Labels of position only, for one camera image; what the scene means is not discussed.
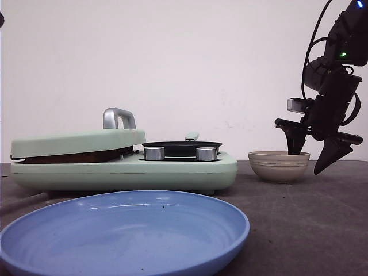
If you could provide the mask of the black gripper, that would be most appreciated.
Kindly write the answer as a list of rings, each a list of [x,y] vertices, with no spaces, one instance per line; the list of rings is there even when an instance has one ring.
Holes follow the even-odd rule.
[[[322,69],[318,72],[308,69],[305,84],[317,91],[318,95],[306,111],[303,124],[280,118],[275,120],[275,127],[285,133],[289,155],[301,153],[306,135],[310,132],[315,140],[324,140],[314,167],[315,175],[353,152],[352,144],[362,143],[359,135],[338,132],[340,126],[352,122],[360,111],[361,101],[356,90],[361,81],[361,77],[348,73],[344,68],[331,71]]]

